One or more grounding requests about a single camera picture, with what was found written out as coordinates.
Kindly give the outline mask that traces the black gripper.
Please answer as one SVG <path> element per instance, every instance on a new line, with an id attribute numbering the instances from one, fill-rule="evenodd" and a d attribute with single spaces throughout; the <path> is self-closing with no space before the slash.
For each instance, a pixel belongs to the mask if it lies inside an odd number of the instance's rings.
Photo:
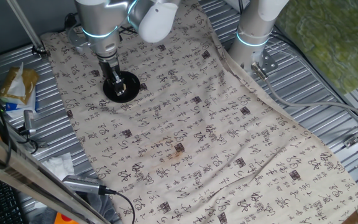
<path id="1" fill-rule="evenodd" d="M 109 91 L 115 91 L 116 95 L 123 94 L 123 82 L 119 77 L 120 68 L 117 57 L 102 58 L 99 57 L 99 65 L 106 78 L 106 88 Z"/>

